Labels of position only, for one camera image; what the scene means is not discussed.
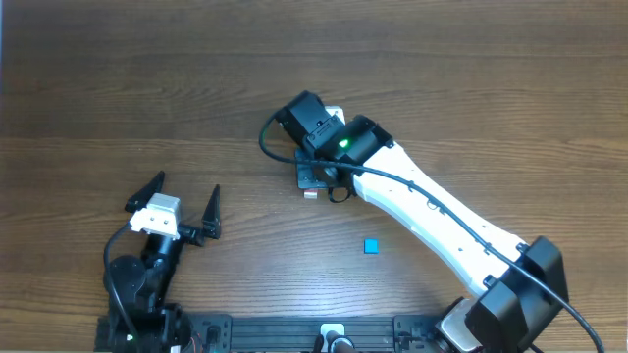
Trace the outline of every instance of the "small blue block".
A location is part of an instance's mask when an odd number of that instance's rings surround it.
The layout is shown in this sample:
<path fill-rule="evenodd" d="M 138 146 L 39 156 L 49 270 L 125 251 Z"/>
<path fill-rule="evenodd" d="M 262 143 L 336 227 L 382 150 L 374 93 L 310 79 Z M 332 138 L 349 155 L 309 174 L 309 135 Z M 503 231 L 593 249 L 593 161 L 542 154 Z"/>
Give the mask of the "small blue block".
<path fill-rule="evenodd" d="M 379 254 L 377 239 L 364 239 L 364 253 L 365 254 Z"/>

